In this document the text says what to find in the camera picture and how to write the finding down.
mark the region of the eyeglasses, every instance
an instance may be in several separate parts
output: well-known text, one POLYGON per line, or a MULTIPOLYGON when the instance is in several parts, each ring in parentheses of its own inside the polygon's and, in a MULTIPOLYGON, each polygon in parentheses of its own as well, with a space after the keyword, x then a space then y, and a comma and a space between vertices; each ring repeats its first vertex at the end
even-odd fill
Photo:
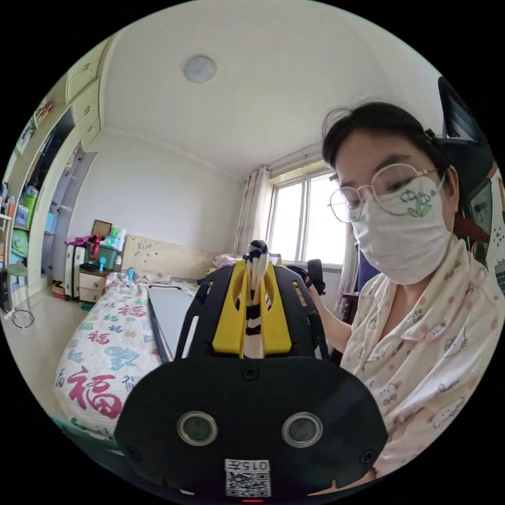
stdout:
POLYGON ((410 165, 389 165, 373 176, 370 185, 360 186, 357 189, 350 187, 337 189, 330 197, 329 207, 341 223, 352 223, 358 220, 363 212, 364 199, 360 191, 363 188, 370 188, 376 202, 386 212, 395 216, 410 214, 414 217, 423 217, 431 208, 431 199, 438 191, 433 190, 428 181, 426 190, 422 183, 415 191, 409 188, 409 184, 433 170, 436 168, 417 170, 410 165))

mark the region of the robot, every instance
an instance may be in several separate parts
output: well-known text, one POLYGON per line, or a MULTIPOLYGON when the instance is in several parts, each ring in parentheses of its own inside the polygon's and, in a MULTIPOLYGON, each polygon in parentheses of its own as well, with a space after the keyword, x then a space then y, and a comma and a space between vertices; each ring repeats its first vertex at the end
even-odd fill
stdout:
MULTIPOLYGON (((324 292, 318 267, 311 281, 324 292)), ((236 302, 248 289, 246 261, 201 281, 175 359, 136 385, 114 433, 137 475, 199 503, 293 503, 372 468, 386 427, 366 386, 329 360, 305 274, 268 263, 260 282, 262 359, 244 356, 246 304, 236 302)))

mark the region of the wooden headboard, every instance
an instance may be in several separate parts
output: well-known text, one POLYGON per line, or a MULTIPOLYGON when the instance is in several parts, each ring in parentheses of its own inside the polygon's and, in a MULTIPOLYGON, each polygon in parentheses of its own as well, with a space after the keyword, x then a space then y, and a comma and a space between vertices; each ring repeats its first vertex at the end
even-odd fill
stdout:
POLYGON ((200 279, 219 253, 128 235, 123 250, 123 270, 135 268, 170 274, 172 277, 200 279))

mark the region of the hand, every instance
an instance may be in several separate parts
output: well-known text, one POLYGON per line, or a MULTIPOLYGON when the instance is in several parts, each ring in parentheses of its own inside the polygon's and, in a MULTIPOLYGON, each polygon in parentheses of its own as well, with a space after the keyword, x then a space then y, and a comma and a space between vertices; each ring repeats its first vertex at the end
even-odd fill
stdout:
MULTIPOLYGON (((305 283, 307 283, 308 281, 309 281, 309 278, 306 277, 305 283)), ((310 286, 310 288, 307 288, 307 289, 309 290, 312 300, 314 301, 316 306, 319 307, 319 305, 321 304, 321 299, 319 298, 319 293, 317 292, 317 289, 314 287, 314 284, 312 284, 312 286, 310 286)))

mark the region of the pajamas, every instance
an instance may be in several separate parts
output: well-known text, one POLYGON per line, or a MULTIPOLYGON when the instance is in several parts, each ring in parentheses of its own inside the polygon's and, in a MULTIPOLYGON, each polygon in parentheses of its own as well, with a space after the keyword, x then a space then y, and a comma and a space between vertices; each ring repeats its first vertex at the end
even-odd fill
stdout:
POLYGON ((411 461, 451 424, 482 378, 505 320, 495 277, 456 237, 414 309, 379 341, 395 292, 384 274, 364 286, 341 361, 369 388, 388 430, 377 477, 411 461))

